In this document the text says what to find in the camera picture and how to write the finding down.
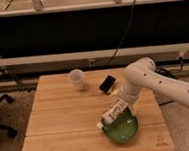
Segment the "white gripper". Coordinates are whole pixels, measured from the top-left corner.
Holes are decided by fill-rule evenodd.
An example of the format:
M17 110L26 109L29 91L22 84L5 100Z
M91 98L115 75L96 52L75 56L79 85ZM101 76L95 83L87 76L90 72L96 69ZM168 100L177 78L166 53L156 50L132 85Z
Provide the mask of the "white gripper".
M128 103L124 100L117 100L116 103L112 105L111 108L105 110L102 114L102 119L106 124L111 124L115 121L115 119L121 115L121 113L128 107ZM99 130L102 130L104 125L103 123L99 122L97 124Z

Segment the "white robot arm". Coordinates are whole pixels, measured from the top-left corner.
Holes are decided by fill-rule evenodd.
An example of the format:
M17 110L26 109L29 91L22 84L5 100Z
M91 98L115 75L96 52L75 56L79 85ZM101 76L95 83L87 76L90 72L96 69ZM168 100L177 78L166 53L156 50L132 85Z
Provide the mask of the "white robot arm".
M189 83L159 75L154 60L141 58L125 67L124 79L118 89L118 100L102 114L106 124L112 124L128 105L138 100L143 87L170 97L189 108Z

